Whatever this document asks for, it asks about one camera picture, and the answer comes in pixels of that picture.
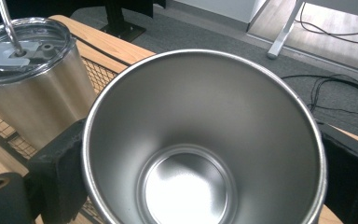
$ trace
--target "wire mesh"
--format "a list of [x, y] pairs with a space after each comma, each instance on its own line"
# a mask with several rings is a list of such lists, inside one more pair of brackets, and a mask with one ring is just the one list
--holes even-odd
[[[101, 92], [107, 83], [117, 76], [117, 73], [101, 66], [98, 63], [95, 63], [87, 58], [82, 58], [82, 60], [86, 66], [91, 84], [97, 94]], [[1, 118], [0, 137], [1, 141], [9, 143], [12, 147], [9, 148], [10, 150], [16, 150], [27, 160], [29, 160], [36, 153], [36, 150], [24, 138], [22, 138], [13, 127]], [[87, 200], [84, 204], [83, 211], [89, 214], [89, 216], [94, 219], [94, 222], [103, 223], [90, 200]]]

